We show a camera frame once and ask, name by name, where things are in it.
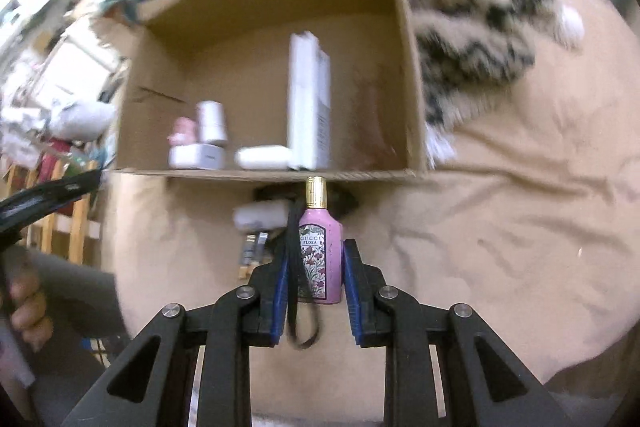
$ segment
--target beige cloth surface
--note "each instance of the beige cloth surface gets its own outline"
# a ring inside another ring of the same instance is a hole
[[[344,223],[367,263],[419,301],[471,304],[543,381],[595,357],[640,315],[640,47],[606,0],[564,0],[584,49],[539,38],[513,102],[460,128],[458,157],[412,186],[351,185]],[[113,177],[106,247],[127,325],[237,285],[244,184]],[[343,304],[305,352],[252,350],[254,412],[379,419],[381,349],[353,343]]]

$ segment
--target black cable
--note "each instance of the black cable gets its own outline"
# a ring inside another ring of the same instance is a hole
[[[298,349],[307,349],[313,346],[320,336],[320,309],[319,305],[311,298],[311,286],[306,276],[305,266],[302,262],[302,250],[300,250],[300,219],[306,210],[304,198],[298,198],[289,205],[289,220],[285,238],[285,255],[289,261],[287,277],[287,333],[289,340]],[[311,317],[314,332],[304,342],[300,342],[296,330],[298,318],[298,298],[301,294],[306,296],[311,309]]]

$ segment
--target finger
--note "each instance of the finger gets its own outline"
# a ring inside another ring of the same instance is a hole
[[[44,293],[37,292],[36,295],[32,295],[23,302],[11,315],[11,324],[17,331],[27,330],[38,323],[46,311],[47,301],[44,298]]]
[[[40,279],[35,270],[28,269],[11,281],[9,293],[11,298],[19,306],[40,288]]]
[[[34,327],[22,332],[22,338],[36,353],[42,349],[51,335],[53,335],[53,322],[49,317],[44,317]]]

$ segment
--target white packaging box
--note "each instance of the white packaging box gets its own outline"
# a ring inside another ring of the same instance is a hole
[[[218,171],[225,168],[225,150],[207,143],[176,145],[169,150],[172,169],[203,169]]]
[[[289,52],[289,168],[328,169],[331,149],[330,60],[310,32],[293,34]]]

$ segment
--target cardboard box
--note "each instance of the cardboard box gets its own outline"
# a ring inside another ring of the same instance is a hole
[[[305,171],[242,171],[240,147],[287,144],[289,39],[306,30],[331,57],[332,180],[417,178],[426,170],[424,102],[407,0],[152,0],[140,10],[122,106],[118,169],[162,176],[303,180]],[[351,169],[358,83],[377,80],[378,119],[395,167]],[[166,137],[200,100],[223,104],[226,168],[171,170]]]

